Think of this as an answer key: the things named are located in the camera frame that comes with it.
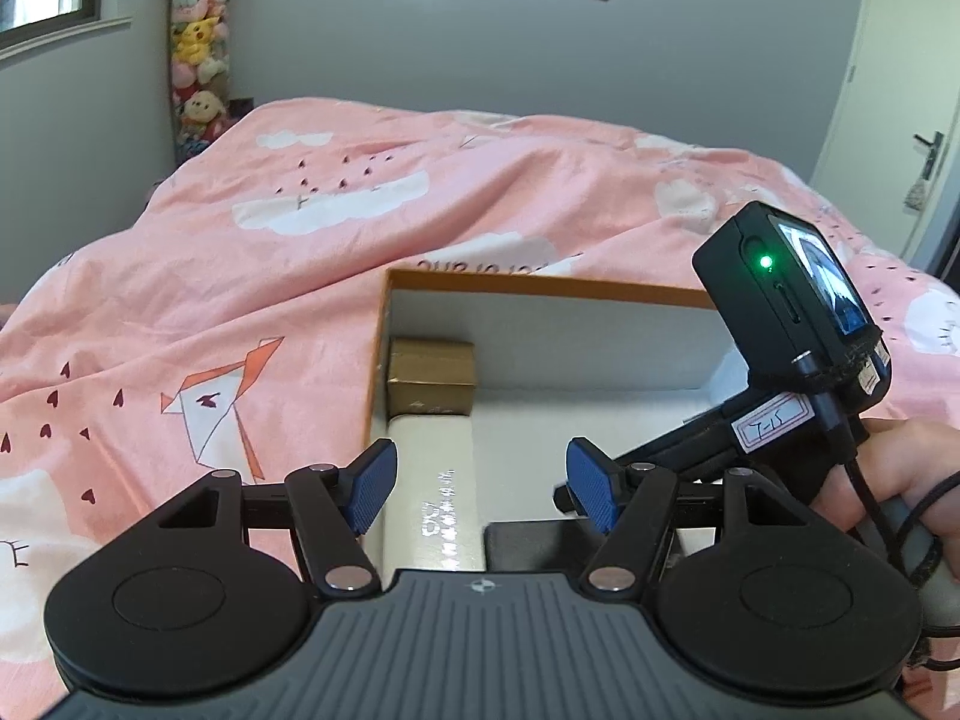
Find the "door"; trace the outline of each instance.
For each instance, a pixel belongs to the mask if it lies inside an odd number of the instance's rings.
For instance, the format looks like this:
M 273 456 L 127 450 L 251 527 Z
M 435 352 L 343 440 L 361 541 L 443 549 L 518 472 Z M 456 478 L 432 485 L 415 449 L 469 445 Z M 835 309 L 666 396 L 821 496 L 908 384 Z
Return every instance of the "door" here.
M 955 137 L 960 0 L 864 1 L 859 47 L 811 183 L 875 244 L 904 256 L 932 210 L 904 201 L 930 156 L 935 177 Z M 933 154 L 914 138 L 933 143 L 938 132 Z

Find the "silver screw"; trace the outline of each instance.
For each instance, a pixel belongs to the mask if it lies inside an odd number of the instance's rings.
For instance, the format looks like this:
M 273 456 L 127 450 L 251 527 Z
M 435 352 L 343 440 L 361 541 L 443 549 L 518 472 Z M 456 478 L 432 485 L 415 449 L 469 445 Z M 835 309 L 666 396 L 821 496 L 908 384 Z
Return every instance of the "silver screw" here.
M 362 565 L 338 565 L 331 568 L 323 577 L 335 590 L 353 592 L 362 590 L 373 581 L 373 574 Z
M 626 568 L 621 568 L 618 565 L 605 565 L 603 568 L 594 568 L 587 579 L 589 579 L 590 584 L 598 590 L 606 590 L 607 592 L 620 592 L 621 590 L 630 589 L 634 582 L 637 581 L 634 572 L 628 571 Z

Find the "pink duvet cover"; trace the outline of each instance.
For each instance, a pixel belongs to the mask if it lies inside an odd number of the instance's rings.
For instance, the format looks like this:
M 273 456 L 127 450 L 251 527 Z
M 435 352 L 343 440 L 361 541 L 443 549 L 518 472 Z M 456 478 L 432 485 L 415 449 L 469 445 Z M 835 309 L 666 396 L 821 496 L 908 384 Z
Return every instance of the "pink duvet cover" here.
M 960 298 L 775 162 L 547 116 L 254 111 L 0 331 L 0 716 L 61 695 L 43 602 L 98 545 L 208 469 L 352 459 L 389 266 L 699 287 L 694 248 L 753 199 L 816 223 L 870 304 L 880 413 L 960 426 Z

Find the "small brown box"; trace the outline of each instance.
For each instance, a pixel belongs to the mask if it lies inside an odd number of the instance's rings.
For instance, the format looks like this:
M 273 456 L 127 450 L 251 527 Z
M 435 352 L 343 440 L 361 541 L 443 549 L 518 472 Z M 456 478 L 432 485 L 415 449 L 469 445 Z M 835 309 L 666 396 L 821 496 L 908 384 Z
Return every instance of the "small brown box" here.
M 476 383 L 472 343 L 394 338 L 387 374 L 390 418 L 402 413 L 469 415 Z

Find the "lcd display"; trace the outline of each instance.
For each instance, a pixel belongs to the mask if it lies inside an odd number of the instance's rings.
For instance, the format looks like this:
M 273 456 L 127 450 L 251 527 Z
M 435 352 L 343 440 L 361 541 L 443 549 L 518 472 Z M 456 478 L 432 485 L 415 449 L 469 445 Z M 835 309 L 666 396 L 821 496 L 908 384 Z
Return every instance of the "lcd display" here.
M 816 233 L 782 220 L 776 220 L 800 264 L 810 275 L 820 300 L 833 314 L 834 322 L 844 335 L 867 326 L 867 317 L 856 290 L 847 280 L 827 243 Z

